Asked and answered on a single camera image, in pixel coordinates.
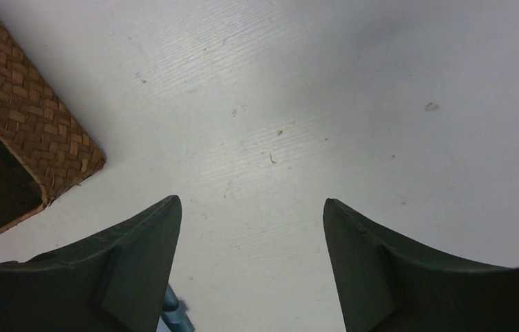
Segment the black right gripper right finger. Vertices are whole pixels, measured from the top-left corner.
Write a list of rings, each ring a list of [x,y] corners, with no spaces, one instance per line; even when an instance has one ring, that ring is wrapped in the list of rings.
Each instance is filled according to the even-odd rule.
[[[519,268],[426,246],[336,199],[323,229],[347,331],[519,331]]]

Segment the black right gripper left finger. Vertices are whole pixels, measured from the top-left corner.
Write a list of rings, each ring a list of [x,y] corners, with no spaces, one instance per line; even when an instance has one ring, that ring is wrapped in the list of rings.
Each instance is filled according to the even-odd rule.
[[[25,262],[0,263],[0,331],[154,331],[182,219],[178,196]]]

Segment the blue leather card holder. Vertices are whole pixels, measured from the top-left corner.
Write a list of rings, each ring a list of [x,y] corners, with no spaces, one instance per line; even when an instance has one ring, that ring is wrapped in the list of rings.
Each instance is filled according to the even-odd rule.
[[[157,332],[194,332],[195,327],[187,315],[186,304],[179,299],[170,285],[164,296],[164,303]]]

